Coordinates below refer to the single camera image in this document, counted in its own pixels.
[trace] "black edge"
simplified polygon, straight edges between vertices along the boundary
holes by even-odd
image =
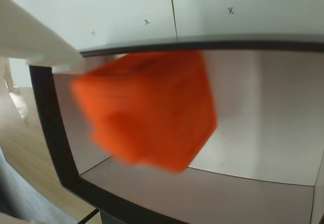
[[[291,41],[177,42],[99,49],[84,51],[81,54],[84,57],[90,57],[132,52],[212,49],[324,52],[324,43]],[[81,178],[64,129],[51,68],[30,66],[29,70],[44,136],[56,173],[65,188],[108,215],[126,223],[185,223],[124,200]]]
[[[324,43],[295,41],[203,41],[158,43],[140,46],[123,46],[92,51],[83,51],[83,57],[125,54],[132,52],[175,51],[175,50],[272,50],[324,52]]]

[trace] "orange foam block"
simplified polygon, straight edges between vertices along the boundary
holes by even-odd
[[[216,128],[199,51],[133,53],[75,79],[98,145],[129,164],[181,172]]]

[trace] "white wall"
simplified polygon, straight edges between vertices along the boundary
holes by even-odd
[[[179,36],[324,34],[324,0],[174,0]]]

